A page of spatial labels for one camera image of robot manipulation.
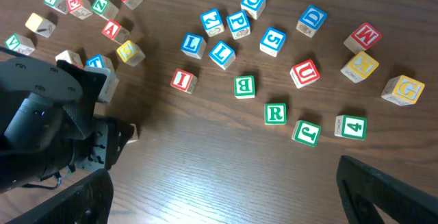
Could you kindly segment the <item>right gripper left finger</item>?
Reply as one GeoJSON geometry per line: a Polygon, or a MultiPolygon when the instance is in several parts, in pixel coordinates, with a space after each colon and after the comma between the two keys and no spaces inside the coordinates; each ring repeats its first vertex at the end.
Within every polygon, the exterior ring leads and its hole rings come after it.
{"type": "Polygon", "coordinates": [[[114,196],[110,174],[99,169],[11,223],[107,223],[114,196]]]}

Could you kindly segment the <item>green R block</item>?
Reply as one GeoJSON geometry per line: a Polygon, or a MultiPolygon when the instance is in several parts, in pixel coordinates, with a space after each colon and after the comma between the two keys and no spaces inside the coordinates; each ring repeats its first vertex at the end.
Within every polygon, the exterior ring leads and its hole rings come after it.
{"type": "Polygon", "coordinates": [[[285,103],[265,104],[264,121],[266,125],[285,125],[287,123],[286,104],[285,103]]]}

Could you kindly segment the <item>blue T block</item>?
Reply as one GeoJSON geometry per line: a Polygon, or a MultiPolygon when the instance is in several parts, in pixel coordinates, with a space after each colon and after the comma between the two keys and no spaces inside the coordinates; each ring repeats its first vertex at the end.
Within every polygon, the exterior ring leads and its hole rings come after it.
{"type": "Polygon", "coordinates": [[[92,66],[92,67],[96,67],[96,68],[106,68],[109,69],[110,71],[114,72],[114,65],[112,64],[112,61],[101,55],[101,54],[97,54],[93,57],[91,57],[90,59],[88,59],[86,61],[86,66],[92,66]]]}

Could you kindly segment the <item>plain red-sided block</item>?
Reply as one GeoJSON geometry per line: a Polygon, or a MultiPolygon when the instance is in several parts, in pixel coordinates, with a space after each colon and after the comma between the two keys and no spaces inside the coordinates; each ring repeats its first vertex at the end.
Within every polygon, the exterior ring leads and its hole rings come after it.
{"type": "Polygon", "coordinates": [[[63,52],[59,53],[55,56],[55,60],[63,60],[78,68],[83,68],[83,63],[81,61],[80,55],[71,50],[64,50],[63,52]]]}

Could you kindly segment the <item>yellow S block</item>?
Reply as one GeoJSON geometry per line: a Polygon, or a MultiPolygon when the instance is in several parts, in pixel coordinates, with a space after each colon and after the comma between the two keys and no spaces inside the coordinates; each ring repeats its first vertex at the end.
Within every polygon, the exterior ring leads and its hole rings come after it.
{"type": "Polygon", "coordinates": [[[137,66],[146,57],[141,48],[130,40],[119,46],[116,52],[119,58],[129,66],[137,66]]]}

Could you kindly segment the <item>yellow G block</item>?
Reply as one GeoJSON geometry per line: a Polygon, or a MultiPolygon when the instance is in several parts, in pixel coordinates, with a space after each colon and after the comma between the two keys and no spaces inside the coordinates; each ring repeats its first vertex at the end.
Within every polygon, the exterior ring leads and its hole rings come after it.
{"type": "Polygon", "coordinates": [[[390,79],[384,87],[381,98],[399,106],[416,104],[425,84],[400,75],[390,79]]]}

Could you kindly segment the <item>red U block right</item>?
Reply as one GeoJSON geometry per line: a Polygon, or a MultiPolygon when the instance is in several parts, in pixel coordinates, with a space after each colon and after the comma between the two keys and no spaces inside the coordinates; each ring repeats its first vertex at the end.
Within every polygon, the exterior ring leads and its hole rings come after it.
{"type": "Polygon", "coordinates": [[[293,66],[289,74],[297,88],[312,84],[320,78],[320,74],[312,59],[293,66]]]}

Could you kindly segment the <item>green Z block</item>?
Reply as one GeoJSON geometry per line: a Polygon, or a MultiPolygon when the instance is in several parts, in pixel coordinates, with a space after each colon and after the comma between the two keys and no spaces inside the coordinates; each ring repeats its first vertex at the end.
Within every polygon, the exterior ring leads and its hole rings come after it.
{"type": "Polygon", "coordinates": [[[115,19],[119,9],[109,0],[95,0],[92,11],[108,21],[115,19]]]}

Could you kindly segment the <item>blue L block left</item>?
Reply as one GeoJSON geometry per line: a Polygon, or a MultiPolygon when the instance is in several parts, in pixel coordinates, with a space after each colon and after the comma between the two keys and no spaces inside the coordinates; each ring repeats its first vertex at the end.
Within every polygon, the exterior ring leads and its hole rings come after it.
{"type": "Polygon", "coordinates": [[[207,43],[202,36],[187,33],[182,41],[181,50],[184,54],[200,60],[206,46],[207,43]]]}

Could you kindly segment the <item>yellow block far left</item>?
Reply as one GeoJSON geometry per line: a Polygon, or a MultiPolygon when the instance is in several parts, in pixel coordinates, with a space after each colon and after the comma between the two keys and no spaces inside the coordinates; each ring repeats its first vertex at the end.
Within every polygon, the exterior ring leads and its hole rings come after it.
{"type": "Polygon", "coordinates": [[[30,15],[25,26],[32,32],[44,36],[45,38],[49,38],[56,28],[54,23],[36,13],[30,15]]]}

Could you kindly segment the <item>red E block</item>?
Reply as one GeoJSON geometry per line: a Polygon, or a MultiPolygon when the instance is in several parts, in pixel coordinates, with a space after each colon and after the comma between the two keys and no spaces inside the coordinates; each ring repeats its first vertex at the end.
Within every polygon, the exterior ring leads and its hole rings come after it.
{"type": "Polygon", "coordinates": [[[68,11],[81,20],[93,15],[91,4],[88,0],[66,0],[66,4],[68,11]]]}

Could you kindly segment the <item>blue L block right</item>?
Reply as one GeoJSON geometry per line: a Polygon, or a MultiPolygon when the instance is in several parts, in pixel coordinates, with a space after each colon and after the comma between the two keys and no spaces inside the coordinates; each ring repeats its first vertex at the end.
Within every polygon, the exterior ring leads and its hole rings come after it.
{"type": "Polygon", "coordinates": [[[223,70],[226,70],[236,59],[235,51],[223,41],[219,41],[209,52],[209,57],[223,70]]]}

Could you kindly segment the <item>green 7 block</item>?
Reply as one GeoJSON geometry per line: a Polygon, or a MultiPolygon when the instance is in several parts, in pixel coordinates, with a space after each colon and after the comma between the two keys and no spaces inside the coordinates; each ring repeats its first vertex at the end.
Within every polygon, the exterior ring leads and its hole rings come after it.
{"type": "Polygon", "coordinates": [[[66,0],[44,0],[44,4],[62,14],[68,14],[66,0]]]}

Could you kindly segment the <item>blue 5 block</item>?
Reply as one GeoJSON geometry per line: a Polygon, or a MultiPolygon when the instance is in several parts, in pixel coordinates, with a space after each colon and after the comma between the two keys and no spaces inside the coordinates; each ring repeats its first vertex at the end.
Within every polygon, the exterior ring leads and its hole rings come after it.
{"type": "Polygon", "coordinates": [[[277,57],[285,43],[285,39],[285,33],[273,27],[269,27],[260,41],[259,48],[262,52],[267,53],[272,57],[277,57]]]}

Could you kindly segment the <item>blue D block right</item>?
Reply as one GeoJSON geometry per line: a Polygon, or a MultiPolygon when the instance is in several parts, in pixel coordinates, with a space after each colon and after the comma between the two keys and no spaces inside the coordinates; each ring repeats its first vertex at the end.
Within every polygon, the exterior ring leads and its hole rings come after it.
{"type": "Polygon", "coordinates": [[[315,7],[314,5],[309,5],[298,19],[296,29],[302,34],[313,38],[323,22],[326,20],[327,16],[328,14],[325,11],[315,7]]]}

